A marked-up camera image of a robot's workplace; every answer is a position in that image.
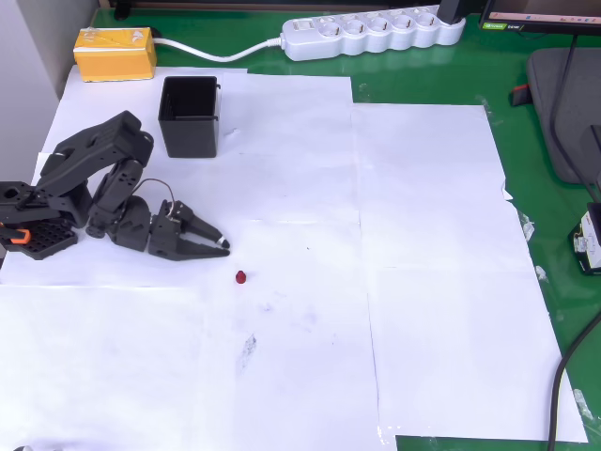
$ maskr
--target monitor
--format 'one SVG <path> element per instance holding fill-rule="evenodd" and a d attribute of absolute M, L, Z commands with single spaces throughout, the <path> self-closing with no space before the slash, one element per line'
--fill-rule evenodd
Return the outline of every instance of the monitor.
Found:
<path fill-rule="evenodd" d="M 484 30 L 601 36 L 601 0 L 489 0 Z"/>

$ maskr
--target yellow box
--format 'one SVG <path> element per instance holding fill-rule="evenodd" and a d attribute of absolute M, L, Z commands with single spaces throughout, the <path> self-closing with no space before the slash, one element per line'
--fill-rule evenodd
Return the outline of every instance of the yellow box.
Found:
<path fill-rule="evenodd" d="M 150 28 L 85 28 L 73 54 L 85 82 L 146 80 L 157 66 Z"/>

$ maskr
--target small red ball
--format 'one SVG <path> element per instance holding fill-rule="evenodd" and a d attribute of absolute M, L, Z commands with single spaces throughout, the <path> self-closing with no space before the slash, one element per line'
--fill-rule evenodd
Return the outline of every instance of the small red ball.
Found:
<path fill-rule="evenodd" d="M 239 284 L 243 284 L 244 282 L 246 282 L 246 274 L 244 273 L 244 271 L 238 271 L 236 273 L 236 282 L 238 282 Z"/>

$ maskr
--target white power strip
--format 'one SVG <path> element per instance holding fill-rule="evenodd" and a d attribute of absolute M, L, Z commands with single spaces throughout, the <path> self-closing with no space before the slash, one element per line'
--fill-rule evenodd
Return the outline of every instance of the white power strip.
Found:
<path fill-rule="evenodd" d="M 293 19 L 282 27 L 282 48 L 290 59 L 304 61 L 456 44 L 466 20 L 448 25 L 438 10 L 435 5 Z"/>

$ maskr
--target green table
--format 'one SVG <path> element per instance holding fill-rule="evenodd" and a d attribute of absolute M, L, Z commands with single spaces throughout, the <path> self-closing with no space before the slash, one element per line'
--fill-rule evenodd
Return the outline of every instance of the green table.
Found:
<path fill-rule="evenodd" d="M 128 20 L 116 22 L 111 10 L 99 10 L 94 25 L 154 26 L 165 38 L 210 54 L 229 55 L 277 38 L 282 23 L 288 19 L 324 14 L 135 9 Z M 228 37 L 228 29 L 236 30 L 234 38 Z M 565 350 L 601 309 L 601 277 L 585 277 L 579 272 L 567 241 L 567 234 L 584 214 L 589 197 L 583 188 L 557 179 L 533 106 L 511 108 L 508 93 L 513 87 L 527 83 L 526 60 L 533 51 L 569 47 L 570 39 L 545 36 L 528 40 L 512 33 L 484 32 L 478 29 L 478 17 L 470 16 L 461 41 L 453 47 L 342 55 L 304 62 L 291 61 L 278 49 L 267 49 L 225 65 L 163 46 L 157 53 L 160 66 L 248 68 L 250 73 L 272 75 L 348 76 L 355 102 L 483 105 L 501 155 L 507 191 L 514 197 L 517 209 L 534 222 L 535 232 L 529 241 L 532 261 L 547 273 L 548 280 L 541 281 L 541 288 L 560 347 Z M 601 46 L 601 39 L 581 38 L 579 45 Z M 582 391 L 591 411 L 583 415 L 590 445 L 560 444 L 560 450 L 583 447 L 601 450 L 601 416 L 597 416 L 601 415 L 601 361 L 596 362 L 600 350 L 601 329 L 587 339 L 569 365 L 572 386 Z M 540 377 L 547 383 L 552 375 Z M 546 446 L 448 438 L 399 437 L 397 441 L 399 449 L 408 451 L 538 451 Z"/>

